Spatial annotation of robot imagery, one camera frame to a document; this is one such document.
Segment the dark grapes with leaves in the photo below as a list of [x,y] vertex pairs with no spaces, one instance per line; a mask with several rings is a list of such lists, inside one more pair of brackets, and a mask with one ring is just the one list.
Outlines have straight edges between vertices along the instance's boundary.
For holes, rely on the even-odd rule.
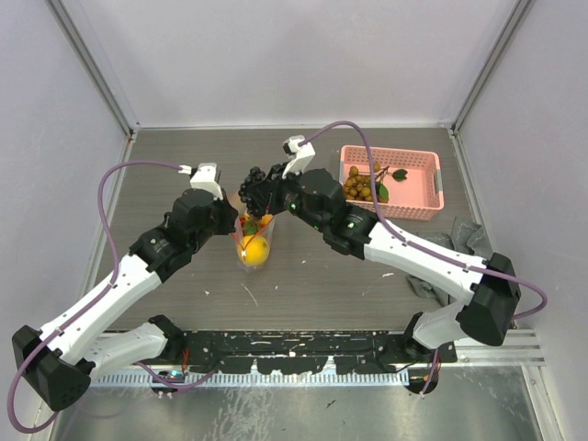
[[247,212],[260,219],[266,215],[271,201],[271,189],[271,182],[266,173],[256,166],[250,169],[249,175],[240,185],[238,196],[246,206]]

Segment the orange fruit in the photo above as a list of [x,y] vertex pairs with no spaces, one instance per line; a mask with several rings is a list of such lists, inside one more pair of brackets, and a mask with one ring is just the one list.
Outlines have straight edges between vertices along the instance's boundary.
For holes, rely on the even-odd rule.
[[252,214],[251,214],[249,211],[246,211],[246,212],[245,212],[245,213],[244,213],[244,214],[241,216],[241,218],[242,218],[244,221],[248,221],[248,220],[254,220],[254,221],[258,221],[258,220],[259,220],[259,218],[258,218],[258,217],[256,217],[255,215],[252,215]]

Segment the red cherries green leaves sprig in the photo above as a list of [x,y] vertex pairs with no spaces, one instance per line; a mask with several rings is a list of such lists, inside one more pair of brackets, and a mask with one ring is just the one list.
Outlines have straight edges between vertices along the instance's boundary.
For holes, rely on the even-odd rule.
[[259,220],[243,220],[239,218],[243,236],[256,235],[262,231],[273,220],[273,216],[266,214]]

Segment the clear zip bag orange zipper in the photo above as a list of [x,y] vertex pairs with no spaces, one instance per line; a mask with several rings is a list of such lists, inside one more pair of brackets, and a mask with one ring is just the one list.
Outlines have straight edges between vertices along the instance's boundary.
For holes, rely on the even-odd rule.
[[271,214],[254,217],[236,192],[230,195],[229,202],[238,211],[232,238],[239,266],[246,272],[260,270],[270,256],[275,217]]

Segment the yellow lemon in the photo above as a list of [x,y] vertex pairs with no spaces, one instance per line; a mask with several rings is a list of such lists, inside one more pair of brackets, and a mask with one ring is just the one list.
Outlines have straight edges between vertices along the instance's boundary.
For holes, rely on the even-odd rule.
[[270,244],[261,235],[244,236],[236,249],[239,260],[247,268],[262,266],[270,254]]

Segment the brown longan bunch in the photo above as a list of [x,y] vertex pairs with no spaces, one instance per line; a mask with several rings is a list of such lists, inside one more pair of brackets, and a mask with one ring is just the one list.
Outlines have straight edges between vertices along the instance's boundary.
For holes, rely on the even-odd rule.
[[343,191],[347,200],[363,202],[388,203],[390,192],[384,185],[384,178],[389,174],[388,167],[375,163],[375,176],[369,172],[362,173],[355,165],[348,170],[348,177],[343,183]]

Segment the pink plastic basket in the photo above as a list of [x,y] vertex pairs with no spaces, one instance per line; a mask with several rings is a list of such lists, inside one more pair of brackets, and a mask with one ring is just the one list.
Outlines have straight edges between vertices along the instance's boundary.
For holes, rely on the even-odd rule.
[[[388,203],[363,202],[347,200],[361,208],[373,210],[378,204],[382,214],[387,218],[429,221],[445,207],[442,188],[439,157],[428,151],[403,150],[373,147],[371,149],[375,163],[388,167],[389,174],[384,178],[384,185],[390,192]],[[348,177],[351,166],[357,166],[362,173],[371,173],[368,154],[363,146],[345,145],[341,149],[339,181],[343,183]],[[407,179],[396,182],[390,173],[397,169],[408,171]]]

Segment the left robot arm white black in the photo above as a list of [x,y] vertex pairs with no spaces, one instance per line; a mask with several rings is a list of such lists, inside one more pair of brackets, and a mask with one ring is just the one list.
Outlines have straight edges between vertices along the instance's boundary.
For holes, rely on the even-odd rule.
[[92,381],[127,365],[156,358],[164,364],[178,361],[186,336],[163,315],[110,342],[97,338],[136,301],[188,265],[209,238],[233,233],[236,218],[224,190],[186,190],[163,223],[130,247],[117,271],[40,329],[24,325],[13,334],[24,380],[58,412],[78,401]]

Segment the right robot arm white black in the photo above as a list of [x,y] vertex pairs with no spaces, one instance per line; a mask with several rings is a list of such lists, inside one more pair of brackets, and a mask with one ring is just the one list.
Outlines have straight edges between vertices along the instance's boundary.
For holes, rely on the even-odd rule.
[[418,236],[394,234],[390,221],[349,203],[324,169],[283,176],[275,166],[242,191],[255,216],[287,211],[320,232],[337,253],[393,266],[452,297],[449,305],[411,318],[401,348],[412,361],[429,361],[439,346],[463,338],[489,346],[503,343],[520,300],[507,257],[458,257]]

